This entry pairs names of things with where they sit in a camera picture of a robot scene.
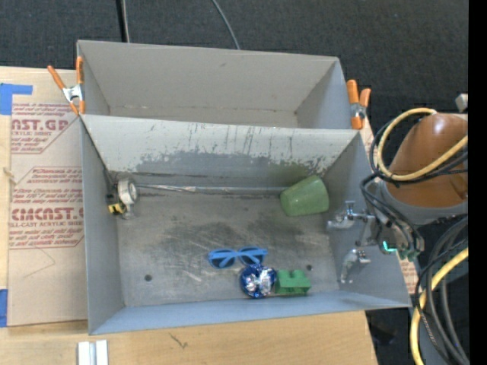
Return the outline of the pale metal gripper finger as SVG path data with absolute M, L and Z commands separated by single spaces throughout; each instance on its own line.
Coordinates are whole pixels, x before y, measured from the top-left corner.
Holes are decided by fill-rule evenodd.
M 339 280 L 341 284 L 351 284 L 361 271 L 368 267 L 371 259 L 362 248 L 350 249 L 342 260 Z
M 326 223 L 327 230 L 347 230 L 355 222 L 368 222 L 368 214 L 366 212 L 355 212 L 355 202 L 345 201 L 343 206 L 335 211 L 330 220 Z

